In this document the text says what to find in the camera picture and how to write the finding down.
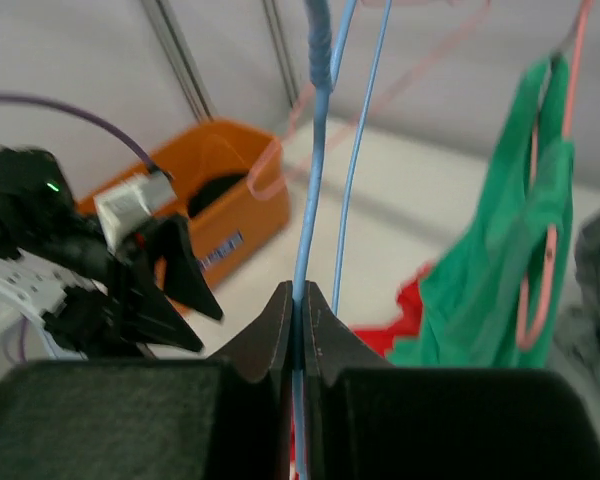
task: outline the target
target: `hanging cloth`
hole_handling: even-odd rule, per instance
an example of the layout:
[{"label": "hanging cloth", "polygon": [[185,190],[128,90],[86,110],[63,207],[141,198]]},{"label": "hanging cloth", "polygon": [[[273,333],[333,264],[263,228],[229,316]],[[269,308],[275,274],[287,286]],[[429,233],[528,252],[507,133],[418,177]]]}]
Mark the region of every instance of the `hanging cloth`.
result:
[{"label": "hanging cloth", "polygon": [[[492,156],[475,216],[420,284],[424,314],[417,340],[398,340],[399,366],[541,367],[564,282],[573,221],[574,147],[562,138],[569,66],[547,57],[522,76]],[[538,109],[544,90],[544,99]],[[537,121],[538,165],[529,188]],[[529,311],[539,303],[547,229],[558,233],[551,302],[535,345],[516,345],[520,284],[528,274]]]}]

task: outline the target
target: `metal pole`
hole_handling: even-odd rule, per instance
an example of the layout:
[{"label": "metal pole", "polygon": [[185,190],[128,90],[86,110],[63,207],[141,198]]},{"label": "metal pole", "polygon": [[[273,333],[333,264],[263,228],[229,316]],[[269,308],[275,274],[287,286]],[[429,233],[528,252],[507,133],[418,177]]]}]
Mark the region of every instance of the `metal pole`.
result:
[{"label": "metal pole", "polygon": [[145,13],[180,82],[187,102],[198,121],[211,118],[215,108],[204,87],[187,41],[168,0],[141,0]]},{"label": "metal pole", "polygon": [[278,58],[278,67],[280,68],[280,75],[282,76],[284,88],[287,92],[289,105],[293,106],[298,99],[299,89],[276,0],[262,0],[262,7],[267,17],[271,41],[276,51],[276,57]]}]

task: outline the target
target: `white table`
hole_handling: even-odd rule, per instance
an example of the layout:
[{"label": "white table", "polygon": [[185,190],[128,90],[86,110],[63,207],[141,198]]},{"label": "white table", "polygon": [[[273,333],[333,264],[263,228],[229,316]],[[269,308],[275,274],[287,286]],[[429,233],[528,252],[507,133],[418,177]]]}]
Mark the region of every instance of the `white table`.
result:
[{"label": "white table", "polygon": [[[331,119],[330,132],[342,122]],[[285,163],[311,153],[313,127],[300,128],[285,145]],[[330,301],[343,186],[353,135],[326,156],[308,279]],[[389,322],[395,294],[424,262],[444,252],[470,222],[487,163],[374,128],[364,132],[356,170],[338,317],[348,325]],[[293,212],[288,228],[216,290],[225,311],[222,325],[199,315],[189,321],[212,353],[262,310],[275,286],[293,278],[306,178],[290,185]],[[574,225],[600,208],[600,191],[574,188]],[[577,299],[573,259],[563,299]],[[160,354],[181,355],[160,349]]]}]

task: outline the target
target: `label on orange box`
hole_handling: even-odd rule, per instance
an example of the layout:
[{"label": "label on orange box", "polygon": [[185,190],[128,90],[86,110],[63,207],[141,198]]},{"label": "label on orange box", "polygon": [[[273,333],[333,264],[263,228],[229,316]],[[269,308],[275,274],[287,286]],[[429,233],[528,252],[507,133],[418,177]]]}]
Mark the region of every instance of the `label on orange box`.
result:
[{"label": "label on orange box", "polygon": [[242,237],[240,231],[235,232],[227,240],[222,242],[218,248],[214,249],[209,255],[198,259],[200,270],[203,272],[209,270],[214,263],[219,262],[223,258],[227,258],[231,252],[235,251],[243,243],[244,238]]}]

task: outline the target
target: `orange bin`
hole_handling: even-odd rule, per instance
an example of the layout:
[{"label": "orange bin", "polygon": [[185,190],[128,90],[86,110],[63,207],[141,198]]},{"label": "orange bin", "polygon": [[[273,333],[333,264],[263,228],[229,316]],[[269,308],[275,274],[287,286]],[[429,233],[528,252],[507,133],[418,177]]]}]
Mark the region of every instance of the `orange bin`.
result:
[{"label": "orange bin", "polygon": [[[271,134],[230,120],[203,123],[174,138],[152,153],[153,160],[173,176],[177,201],[157,212],[187,216],[189,199],[207,182],[224,175],[247,173],[271,142],[276,154],[255,183],[264,189],[282,175],[280,141]],[[82,200],[82,213],[94,213],[93,196],[138,173],[146,173],[139,162],[102,185]],[[246,179],[189,221],[193,252],[209,286],[233,272],[289,221],[289,194],[285,188],[269,200],[256,200]],[[160,268],[156,272],[161,276]]]}]

